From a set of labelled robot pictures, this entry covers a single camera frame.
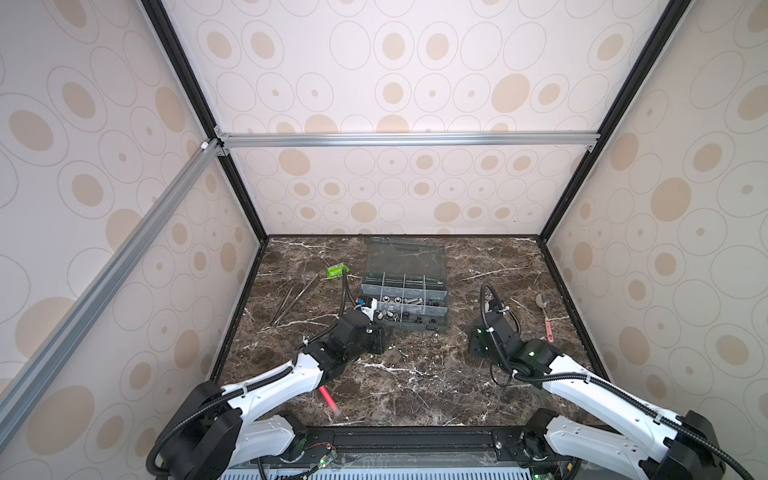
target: marble tabletop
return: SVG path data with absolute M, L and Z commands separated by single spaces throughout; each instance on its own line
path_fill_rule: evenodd
M 383 355 L 365 354 L 326 388 L 339 407 L 334 415 L 322 396 L 307 393 L 283 404 L 311 426 L 326 425 L 523 425 L 540 407 L 590 422 L 586 412 L 560 397 L 541 397 L 527 384 L 497 386 L 487 359 L 468 353 L 467 334 L 479 321 L 478 292 L 483 280 L 495 286 L 515 312 L 523 339 L 546 338 L 537 293 L 548 300 L 554 343 L 589 368 L 584 346 L 558 295 L 536 242 L 511 237 L 409 238 L 445 244 L 449 291 L 446 331 L 395 330 Z M 240 382 L 286 362 L 305 336 L 336 318 L 341 279 L 325 269 L 340 262 L 350 268 L 356 295 L 366 264 L 366 237 L 277 237 L 270 240 L 223 369 L 222 384 Z M 293 282 L 289 302 L 316 273 L 313 288 L 276 326 L 269 326 Z M 496 379 L 506 376 L 495 369 Z

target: side wall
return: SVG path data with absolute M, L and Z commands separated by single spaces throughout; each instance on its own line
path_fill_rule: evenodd
M 701 2 L 552 237 L 615 382 L 768 464 L 768 2 Z
M 132 1 L 2 10 L 0 392 L 203 138 Z
M 209 166 L 0 456 L 0 479 L 153 478 L 144 460 L 210 375 L 256 255 Z

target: green package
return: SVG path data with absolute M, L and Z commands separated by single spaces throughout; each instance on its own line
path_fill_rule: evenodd
M 349 272 L 349 267 L 344 262 L 338 263 L 334 266 L 329 266 L 326 271 L 328 272 L 328 278 L 334 278 L 341 276 L 342 269 L 346 269 Z

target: patterned wallpaper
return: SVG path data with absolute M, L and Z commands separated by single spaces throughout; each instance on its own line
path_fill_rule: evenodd
M 767 0 L 701 2 L 550 242 L 612 378 L 705 415 L 756 477 L 768 471 L 766 60 Z
M 209 166 L 16 437 L 0 479 L 138 480 L 189 391 L 210 374 L 257 241 Z
M 312 133 L 595 129 L 667 2 L 165 3 L 222 129 Z
M 536 234 L 584 145 L 233 149 L 267 233 Z
M 128 0 L 3 2 L 0 392 L 201 142 Z

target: red marker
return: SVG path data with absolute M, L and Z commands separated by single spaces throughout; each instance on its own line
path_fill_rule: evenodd
M 333 401 L 333 397 L 331 396 L 330 393 L 328 393 L 328 390 L 326 390 L 326 387 L 321 386 L 320 388 L 318 388 L 318 390 L 320 391 L 320 393 L 323 394 L 323 398 L 326 400 L 326 402 L 328 402 L 328 406 L 333 410 L 333 413 L 338 413 L 339 407 L 336 406 L 336 402 Z
M 549 317 L 544 317 L 544 322 L 547 324 L 547 340 L 549 340 L 549 343 L 554 342 L 554 337 L 552 336 L 552 325 L 549 324 Z

